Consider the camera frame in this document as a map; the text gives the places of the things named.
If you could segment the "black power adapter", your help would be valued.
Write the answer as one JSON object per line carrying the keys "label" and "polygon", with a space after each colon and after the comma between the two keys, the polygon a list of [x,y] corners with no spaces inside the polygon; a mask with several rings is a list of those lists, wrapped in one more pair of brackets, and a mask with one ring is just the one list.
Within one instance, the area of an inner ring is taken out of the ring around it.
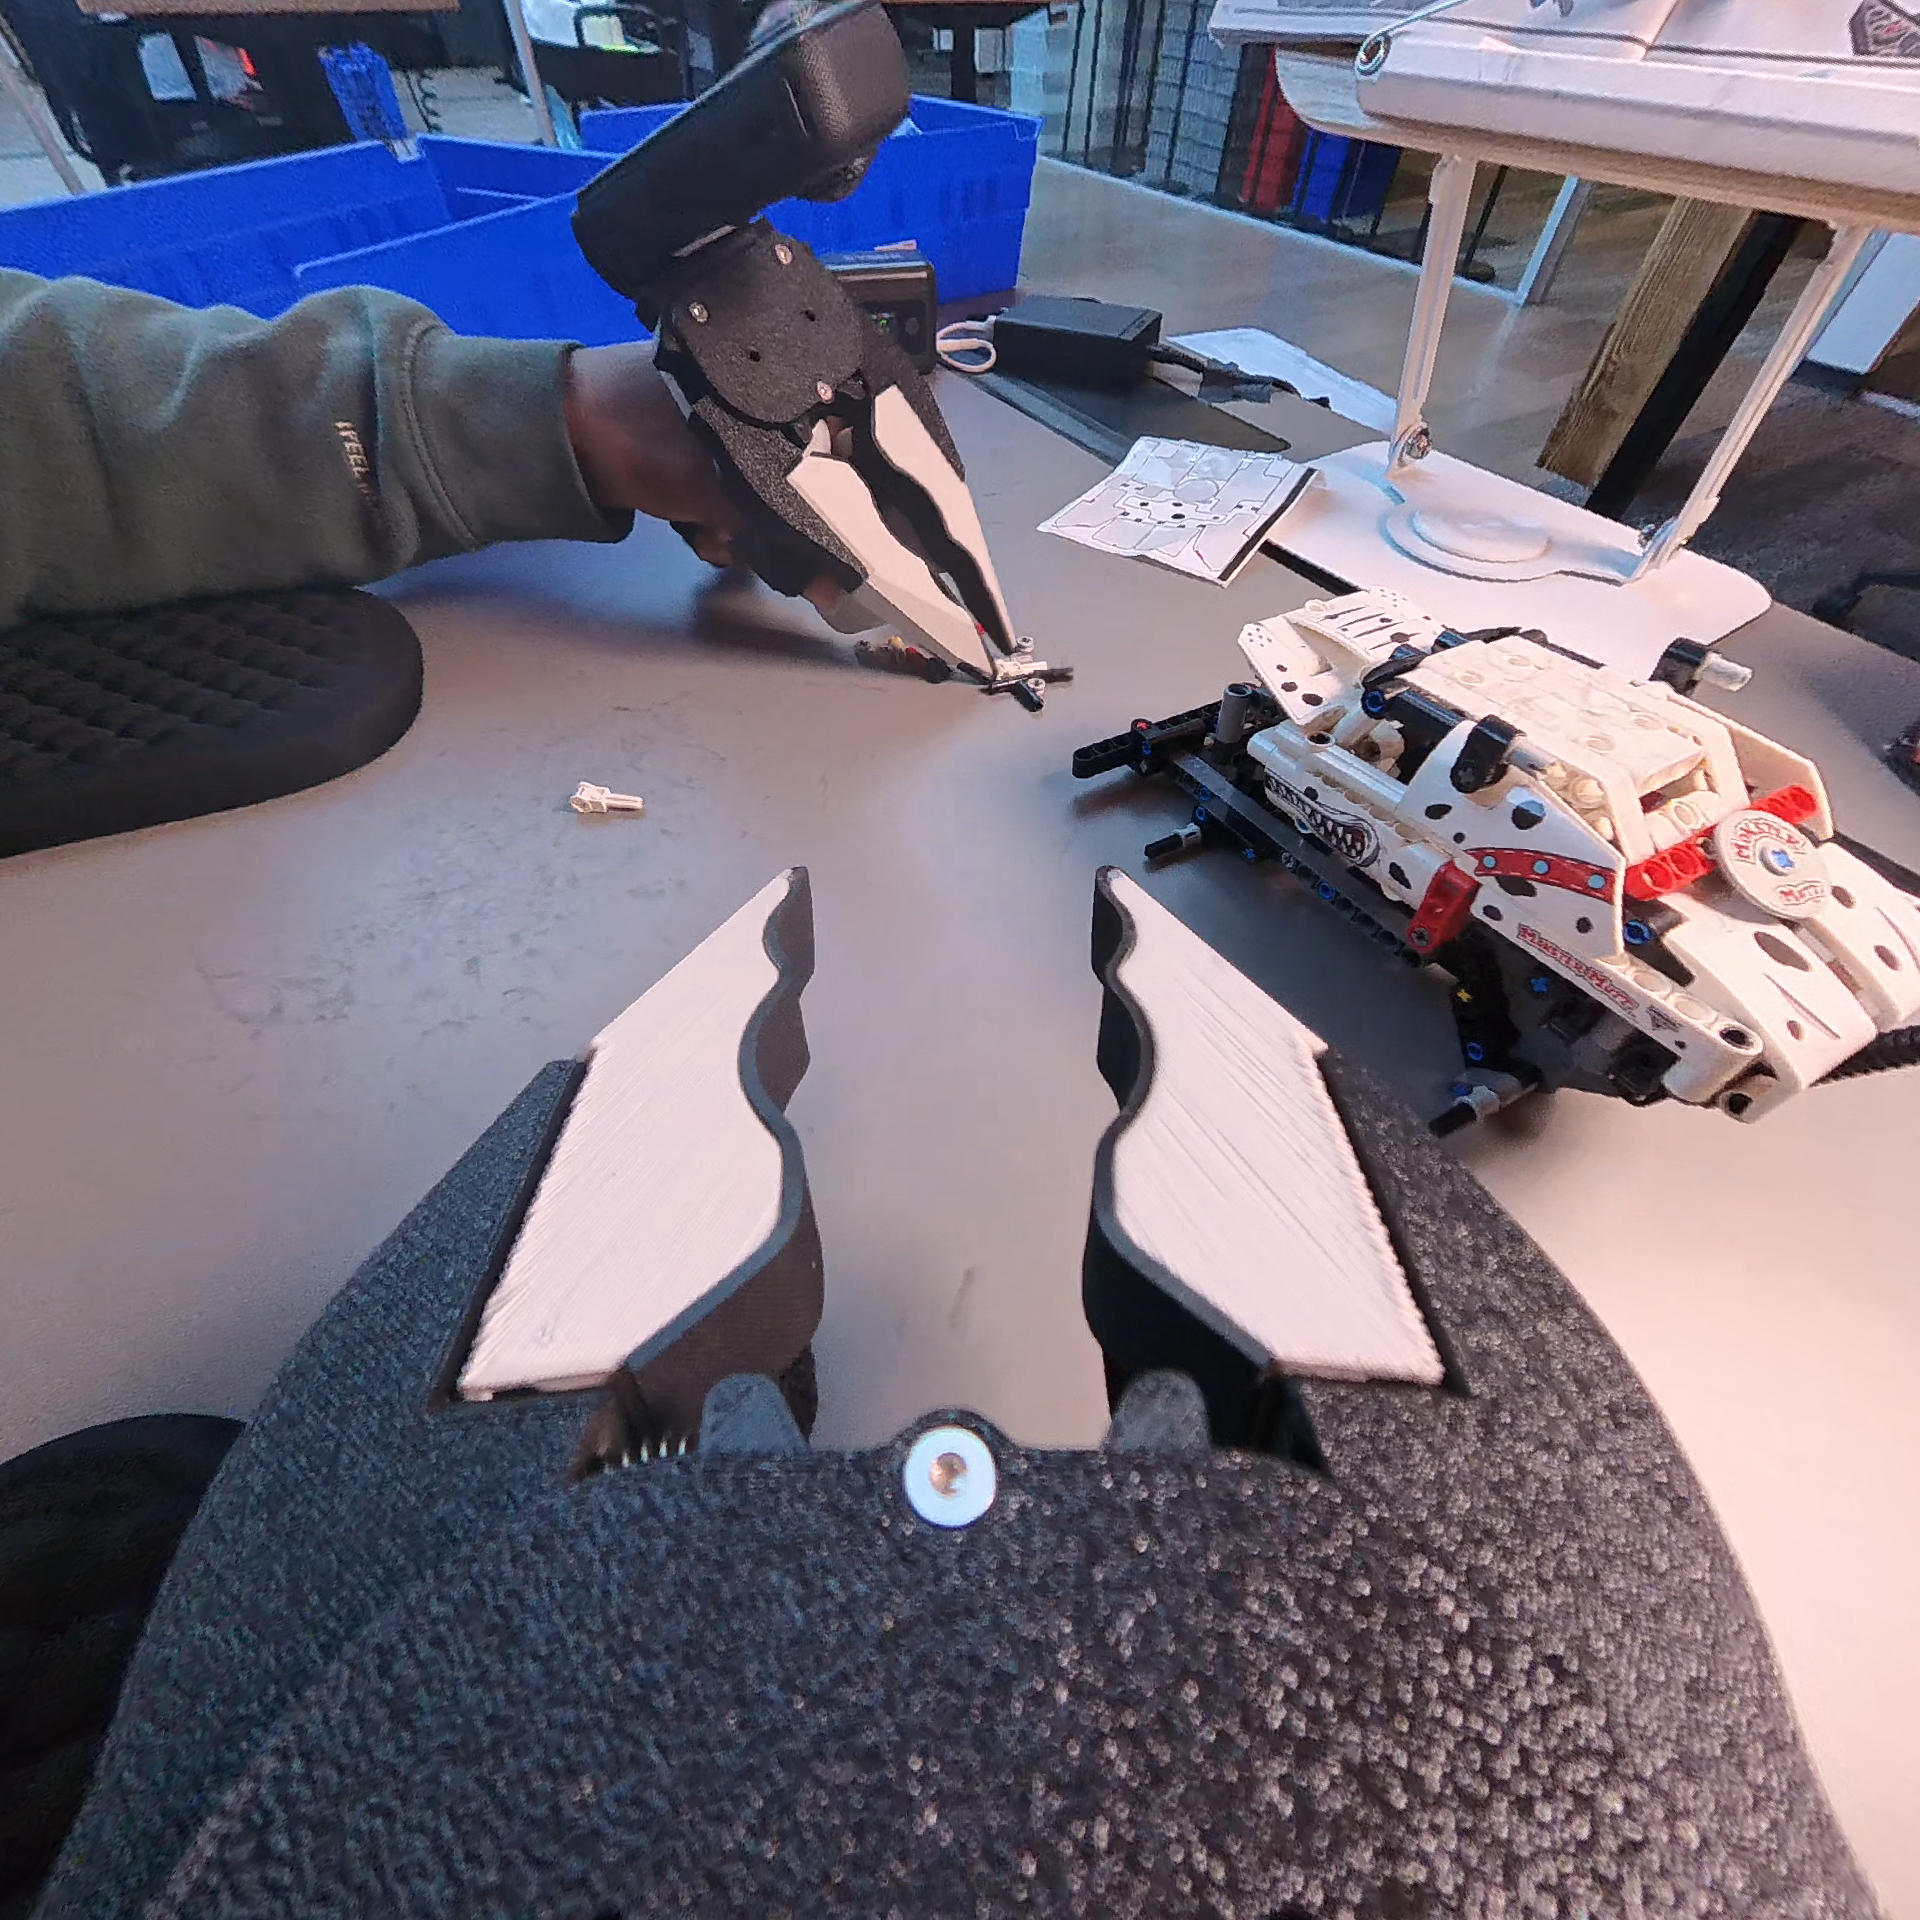
{"label": "black power adapter", "polygon": [[1160,347],[1160,314],[1089,298],[1025,296],[991,319],[994,371],[1089,393],[1127,393]]}

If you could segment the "blue plastic bin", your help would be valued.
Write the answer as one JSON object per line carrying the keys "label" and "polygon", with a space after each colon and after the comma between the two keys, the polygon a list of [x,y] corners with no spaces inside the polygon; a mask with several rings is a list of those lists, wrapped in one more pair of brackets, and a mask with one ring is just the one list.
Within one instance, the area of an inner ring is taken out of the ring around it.
{"label": "blue plastic bin", "polygon": [[407,161],[378,146],[351,161],[360,200],[305,245],[299,292],[393,291],[472,336],[645,341],[632,301],[606,288],[570,231],[578,192],[607,154],[425,136]]}
{"label": "blue plastic bin", "polygon": [[447,221],[425,161],[337,146],[6,209],[1,266],[269,320],[302,298],[302,266]]}
{"label": "blue plastic bin", "polygon": [[[747,229],[793,257],[894,249],[933,261],[943,300],[1016,285],[1037,161],[1032,116],[907,97],[895,56],[853,84],[773,50],[695,104],[587,113],[611,162],[578,194],[570,231],[591,273],[654,325],[672,273],[715,267]],[[603,136],[618,136],[609,149]]]}

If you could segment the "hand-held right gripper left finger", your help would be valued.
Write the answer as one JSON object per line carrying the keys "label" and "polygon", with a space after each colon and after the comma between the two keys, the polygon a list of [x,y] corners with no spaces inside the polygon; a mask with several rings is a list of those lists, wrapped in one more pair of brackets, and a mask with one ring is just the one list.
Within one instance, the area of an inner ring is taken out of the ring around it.
{"label": "hand-held right gripper left finger", "polygon": [[707,1391],[774,1380],[802,1433],[824,1266],[786,1117],[810,891],[789,868],[574,1066],[471,1311],[461,1401],[603,1391],[591,1445],[693,1445]]}

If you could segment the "black box green mark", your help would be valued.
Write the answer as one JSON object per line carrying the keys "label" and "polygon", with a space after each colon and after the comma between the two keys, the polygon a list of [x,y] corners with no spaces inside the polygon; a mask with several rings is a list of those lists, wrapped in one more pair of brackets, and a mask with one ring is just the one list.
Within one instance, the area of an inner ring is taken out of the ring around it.
{"label": "black box green mark", "polygon": [[848,300],[923,372],[936,367],[938,291],[914,245],[823,253]]}

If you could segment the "white sticker sheet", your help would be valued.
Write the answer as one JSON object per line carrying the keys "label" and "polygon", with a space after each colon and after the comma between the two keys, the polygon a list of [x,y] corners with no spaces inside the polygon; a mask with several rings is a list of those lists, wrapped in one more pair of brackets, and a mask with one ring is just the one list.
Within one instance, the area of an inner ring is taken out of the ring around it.
{"label": "white sticker sheet", "polygon": [[1224,586],[1314,479],[1278,451],[1137,439],[1115,471],[1039,530]]}

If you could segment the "white paper sheet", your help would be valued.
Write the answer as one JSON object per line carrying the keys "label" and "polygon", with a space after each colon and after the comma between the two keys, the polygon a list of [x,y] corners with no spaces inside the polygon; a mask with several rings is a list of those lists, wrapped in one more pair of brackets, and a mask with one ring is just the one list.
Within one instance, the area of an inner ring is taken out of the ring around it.
{"label": "white paper sheet", "polygon": [[1330,412],[1373,428],[1383,439],[1392,434],[1395,424],[1399,402],[1392,393],[1326,367],[1296,343],[1261,328],[1205,329],[1177,336],[1170,346],[1239,369],[1250,377],[1287,383],[1301,397],[1323,402]]}

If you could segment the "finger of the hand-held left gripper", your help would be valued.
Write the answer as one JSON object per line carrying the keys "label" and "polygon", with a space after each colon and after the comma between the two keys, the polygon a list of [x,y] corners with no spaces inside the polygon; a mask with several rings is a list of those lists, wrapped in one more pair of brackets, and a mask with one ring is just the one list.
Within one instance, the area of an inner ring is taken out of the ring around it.
{"label": "finger of the hand-held left gripper", "polygon": [[867,484],[901,557],[871,576],[878,599],[936,653],[1021,650],[952,437],[923,372],[871,402]]}
{"label": "finger of the hand-held left gripper", "polygon": [[[888,611],[875,594],[871,579],[881,561],[901,557],[901,546],[881,523],[880,511],[866,479],[840,459],[824,444],[810,444],[799,456],[798,466],[789,473],[789,484],[806,501],[814,516],[834,535],[834,539],[850,554],[862,575],[866,607],[881,608],[887,616],[903,623],[897,612]],[[936,653],[952,666],[968,666],[974,669],[994,669],[1000,653]]]}

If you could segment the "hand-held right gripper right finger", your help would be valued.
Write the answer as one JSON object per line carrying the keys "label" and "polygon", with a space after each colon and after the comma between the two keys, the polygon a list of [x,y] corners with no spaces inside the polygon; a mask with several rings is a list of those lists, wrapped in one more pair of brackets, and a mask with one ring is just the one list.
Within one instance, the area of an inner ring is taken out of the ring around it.
{"label": "hand-held right gripper right finger", "polygon": [[1083,1307],[1111,1401],[1197,1384],[1211,1429],[1280,1429],[1302,1378],[1447,1378],[1323,1042],[1115,866],[1094,879],[1094,1149]]}

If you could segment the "person's left hand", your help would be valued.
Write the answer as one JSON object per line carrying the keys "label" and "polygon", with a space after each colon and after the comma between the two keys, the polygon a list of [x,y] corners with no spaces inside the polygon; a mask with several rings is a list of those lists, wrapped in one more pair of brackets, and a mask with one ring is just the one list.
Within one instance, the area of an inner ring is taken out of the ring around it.
{"label": "person's left hand", "polygon": [[576,347],[561,377],[567,442],[599,512],[679,527],[712,568],[742,565],[747,527],[705,445],[640,343]]}

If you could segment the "wooden post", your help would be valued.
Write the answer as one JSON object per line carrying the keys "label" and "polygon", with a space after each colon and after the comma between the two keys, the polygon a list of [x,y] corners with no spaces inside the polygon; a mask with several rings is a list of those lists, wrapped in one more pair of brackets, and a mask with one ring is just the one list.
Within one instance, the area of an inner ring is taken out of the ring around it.
{"label": "wooden post", "polygon": [[1621,515],[1750,320],[1794,221],[1701,200],[1671,207],[1537,466]]}

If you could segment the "white lego monster truck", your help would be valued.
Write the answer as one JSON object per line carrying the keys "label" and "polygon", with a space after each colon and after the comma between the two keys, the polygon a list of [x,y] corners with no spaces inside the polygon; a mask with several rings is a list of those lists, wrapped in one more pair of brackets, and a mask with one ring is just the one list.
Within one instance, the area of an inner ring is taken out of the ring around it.
{"label": "white lego monster truck", "polygon": [[1166,778],[1144,848],[1267,858],[1414,967],[1463,1059],[1440,1137],[1550,1088],[1758,1121],[1915,1066],[1917,901],[1834,832],[1798,753],[1701,705],[1749,669],[1674,640],[1643,677],[1393,592],[1251,623],[1213,705],[1072,755]]}

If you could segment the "cluster of small lego pieces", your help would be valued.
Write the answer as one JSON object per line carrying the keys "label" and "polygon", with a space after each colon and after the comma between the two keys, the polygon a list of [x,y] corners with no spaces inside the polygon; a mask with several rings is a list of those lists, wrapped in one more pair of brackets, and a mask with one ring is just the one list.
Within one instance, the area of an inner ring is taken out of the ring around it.
{"label": "cluster of small lego pieces", "polygon": [[1029,640],[1021,640],[1014,653],[998,660],[985,677],[968,666],[955,666],[941,657],[927,653],[918,645],[897,635],[887,640],[854,640],[854,658],[866,668],[914,681],[955,681],[990,696],[1013,692],[1013,697],[1031,713],[1042,711],[1049,683],[1072,681],[1072,668],[1067,663],[1043,663],[1034,658]]}

